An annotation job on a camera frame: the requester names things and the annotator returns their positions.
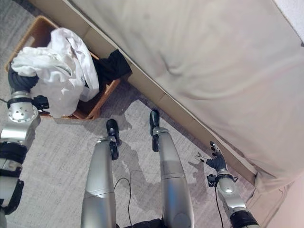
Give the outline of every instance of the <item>wooden basket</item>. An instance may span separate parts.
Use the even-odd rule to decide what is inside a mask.
[[[9,63],[24,47],[46,47],[50,40],[50,33],[52,30],[58,28],[58,25],[54,24],[48,18],[44,16],[36,17],[33,24],[29,27],[24,37],[16,46],[14,52],[10,56],[7,64],[5,65],[5,71],[8,72]],[[98,59],[96,55],[91,53],[93,58]],[[110,94],[115,90],[120,83],[120,79],[113,81],[103,80],[102,91],[100,91],[93,99],[88,102],[79,101],[77,110],[69,116],[62,116],[67,119],[81,119],[81,120],[93,120],[99,117],[100,107],[105,103]],[[48,114],[41,114],[44,117],[52,117]]]

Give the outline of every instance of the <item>mattress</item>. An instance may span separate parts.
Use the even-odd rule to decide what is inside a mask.
[[[259,191],[304,172],[304,47],[274,2],[69,2],[243,153],[258,171]]]

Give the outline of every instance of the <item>floor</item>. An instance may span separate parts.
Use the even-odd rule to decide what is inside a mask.
[[[0,97],[10,98],[4,66],[14,47],[34,18],[41,14],[27,1],[0,1]],[[18,209],[7,216],[9,228],[77,228],[86,175],[96,140],[106,134],[105,123],[117,120],[122,145],[120,157],[112,163],[114,183],[132,177],[130,205],[133,223],[161,217],[159,155],[152,151],[149,113],[155,105],[127,82],[122,82],[101,108],[94,121],[71,121],[43,118],[35,141],[23,164],[20,179],[25,182]],[[189,184],[197,228],[220,227],[214,190],[208,187],[207,175],[212,169],[194,156],[210,150],[189,135],[179,124],[160,110],[161,126],[169,129],[179,152]],[[0,128],[7,119],[6,104],[0,102]],[[239,177],[237,186],[244,200],[254,187]],[[127,205],[129,189],[121,182],[115,190],[117,223],[129,225]],[[230,227],[222,203],[224,227]]]

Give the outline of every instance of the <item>black cloth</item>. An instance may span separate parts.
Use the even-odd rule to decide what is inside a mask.
[[[163,220],[158,218],[151,221],[139,222],[132,227],[129,226],[126,228],[166,228],[166,226],[163,224]]]
[[[132,74],[129,64],[119,50],[112,52],[109,58],[93,58],[93,63],[98,75],[100,88],[102,87],[102,80],[105,78],[112,81]]]

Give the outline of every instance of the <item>black rubber foot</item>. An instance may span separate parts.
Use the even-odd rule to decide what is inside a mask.
[[[150,112],[150,135],[153,136],[153,128],[160,126],[160,113],[157,110]]]
[[[114,136],[114,138],[116,139],[116,142],[110,142],[112,160],[116,160],[119,157],[118,146],[121,144],[121,141],[119,139],[118,124],[116,120],[108,120],[106,122],[106,130],[109,136]]]
[[[108,132],[109,136],[114,136],[117,145],[120,145],[119,130],[116,120],[111,119],[106,122],[106,131]]]
[[[153,136],[153,139],[152,139],[152,150],[154,152],[158,152],[159,151],[159,147],[158,147],[158,134],[155,134]]]

